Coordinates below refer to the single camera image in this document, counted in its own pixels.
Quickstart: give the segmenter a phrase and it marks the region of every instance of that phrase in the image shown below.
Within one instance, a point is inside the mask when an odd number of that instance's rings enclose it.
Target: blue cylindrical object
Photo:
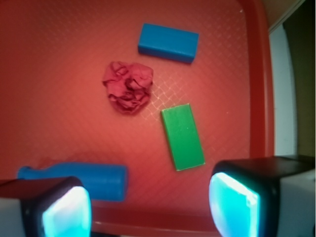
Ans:
[[[45,179],[75,176],[88,190],[91,199],[123,201],[127,190],[127,167],[113,164],[81,162],[59,163],[43,170],[24,166],[18,172],[19,179]]]

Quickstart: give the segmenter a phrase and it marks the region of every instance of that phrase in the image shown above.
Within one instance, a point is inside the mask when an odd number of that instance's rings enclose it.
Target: blue rectangular block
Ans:
[[[138,43],[138,52],[193,62],[198,48],[198,34],[145,23]]]

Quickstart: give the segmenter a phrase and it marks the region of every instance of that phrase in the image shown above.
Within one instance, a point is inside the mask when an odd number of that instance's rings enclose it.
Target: textured tray surface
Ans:
[[[249,157],[246,21],[236,0],[16,0],[0,11],[0,179],[23,165],[126,164],[118,206],[209,213],[215,162]],[[194,62],[138,54],[145,22],[199,33]],[[107,99],[101,80],[111,61],[154,70],[150,103],[135,116]],[[206,165],[176,172],[160,111],[186,103]]]

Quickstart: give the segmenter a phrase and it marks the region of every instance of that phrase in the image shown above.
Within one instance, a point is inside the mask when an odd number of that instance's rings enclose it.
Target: crumpled red paper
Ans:
[[[133,114],[150,99],[154,71],[139,63],[112,62],[107,67],[103,85],[112,106],[124,114]]]

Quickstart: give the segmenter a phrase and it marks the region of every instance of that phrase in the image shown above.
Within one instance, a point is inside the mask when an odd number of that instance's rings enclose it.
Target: green rectangular block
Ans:
[[[161,111],[176,170],[205,164],[190,104]]]

